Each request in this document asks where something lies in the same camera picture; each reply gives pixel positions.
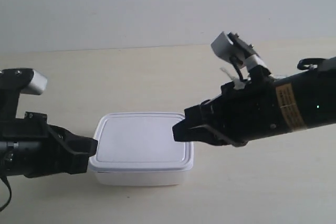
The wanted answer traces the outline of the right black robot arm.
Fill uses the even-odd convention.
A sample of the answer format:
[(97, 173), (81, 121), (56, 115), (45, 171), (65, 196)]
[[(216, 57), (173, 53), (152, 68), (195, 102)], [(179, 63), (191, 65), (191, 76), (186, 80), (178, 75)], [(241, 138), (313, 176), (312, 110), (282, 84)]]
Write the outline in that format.
[(243, 147), (248, 142), (335, 123), (335, 58), (305, 58), (299, 72), (275, 78), (261, 67), (186, 108), (172, 127), (176, 142)]

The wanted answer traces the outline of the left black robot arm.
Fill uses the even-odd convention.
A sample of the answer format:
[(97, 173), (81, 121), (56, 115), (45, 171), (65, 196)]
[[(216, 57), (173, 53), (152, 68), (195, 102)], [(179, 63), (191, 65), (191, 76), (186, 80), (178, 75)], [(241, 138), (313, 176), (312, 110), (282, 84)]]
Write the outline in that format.
[(27, 112), (24, 118), (1, 119), (1, 174), (37, 178), (82, 174), (98, 141), (56, 125), (47, 115)]

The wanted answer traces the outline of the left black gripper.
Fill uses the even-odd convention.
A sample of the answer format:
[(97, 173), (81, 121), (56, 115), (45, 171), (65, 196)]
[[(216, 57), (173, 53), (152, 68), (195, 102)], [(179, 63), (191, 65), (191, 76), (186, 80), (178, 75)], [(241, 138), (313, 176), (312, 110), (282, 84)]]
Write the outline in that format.
[[(98, 141), (47, 123), (43, 115), (1, 120), (1, 175), (28, 178), (87, 172)], [(76, 152), (87, 155), (76, 155)]]

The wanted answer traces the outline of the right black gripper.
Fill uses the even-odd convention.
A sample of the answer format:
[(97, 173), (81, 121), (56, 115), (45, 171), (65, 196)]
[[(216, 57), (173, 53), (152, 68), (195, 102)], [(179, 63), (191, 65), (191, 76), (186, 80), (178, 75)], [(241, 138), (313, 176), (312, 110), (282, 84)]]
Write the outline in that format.
[(240, 69), (221, 86), (220, 94), (184, 110), (184, 121), (172, 127), (175, 142), (201, 142), (211, 146), (243, 147), (248, 142), (281, 135), (284, 119), (279, 108), (276, 85), (283, 76), (256, 73), (244, 76)]

